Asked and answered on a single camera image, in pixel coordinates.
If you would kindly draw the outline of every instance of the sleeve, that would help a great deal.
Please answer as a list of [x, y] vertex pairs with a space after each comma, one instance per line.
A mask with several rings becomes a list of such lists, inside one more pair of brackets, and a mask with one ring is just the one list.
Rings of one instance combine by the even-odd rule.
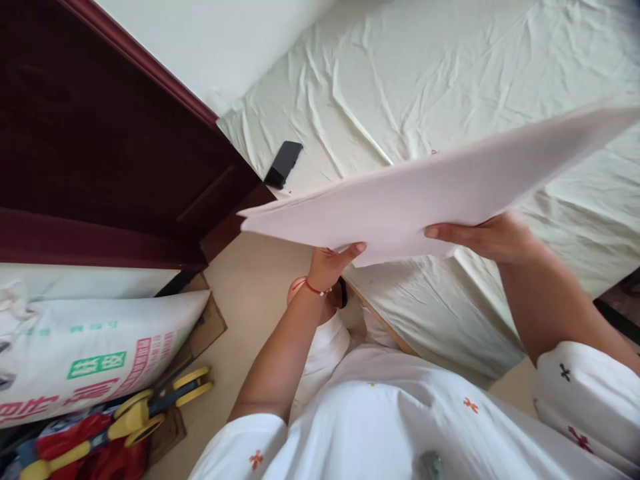
[[606, 353], [561, 342], [538, 358], [540, 421], [632, 478], [640, 477], [640, 377]]
[[276, 415], [238, 418], [211, 439], [189, 480], [262, 478], [286, 440], [287, 426]]

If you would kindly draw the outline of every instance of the smartphone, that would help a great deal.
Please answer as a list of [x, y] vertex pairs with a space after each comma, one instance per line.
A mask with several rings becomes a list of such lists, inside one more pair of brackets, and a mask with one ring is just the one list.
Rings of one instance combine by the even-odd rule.
[[275, 156], [269, 172], [267, 172], [265, 183], [270, 187], [282, 190], [301, 151], [301, 143], [288, 140], [284, 142], [280, 150], [278, 150], [278, 154]]

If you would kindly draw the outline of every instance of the white bag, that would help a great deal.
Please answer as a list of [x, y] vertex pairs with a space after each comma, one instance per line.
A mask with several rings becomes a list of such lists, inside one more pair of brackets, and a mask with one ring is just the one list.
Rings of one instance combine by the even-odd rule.
[[208, 296], [27, 305], [22, 284], [0, 289], [0, 429], [145, 388], [176, 354]]

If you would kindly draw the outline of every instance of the mattress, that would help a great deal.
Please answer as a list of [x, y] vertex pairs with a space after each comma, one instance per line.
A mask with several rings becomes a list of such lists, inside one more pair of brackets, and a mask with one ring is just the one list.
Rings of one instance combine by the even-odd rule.
[[[638, 3], [343, 0], [218, 125], [262, 178], [284, 140], [304, 145], [287, 197], [604, 97], [640, 103]], [[640, 265], [639, 143], [634, 127], [519, 207], [592, 297]], [[495, 265], [466, 249], [346, 276], [420, 356], [482, 387], [524, 355]]]

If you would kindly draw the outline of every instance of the wall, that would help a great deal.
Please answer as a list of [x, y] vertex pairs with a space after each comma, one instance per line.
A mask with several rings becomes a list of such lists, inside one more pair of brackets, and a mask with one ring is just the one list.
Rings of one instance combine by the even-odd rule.
[[158, 293], [178, 270], [69, 267], [0, 263], [0, 288], [16, 280], [29, 300], [146, 298]]
[[96, 0], [218, 116], [335, 0]]

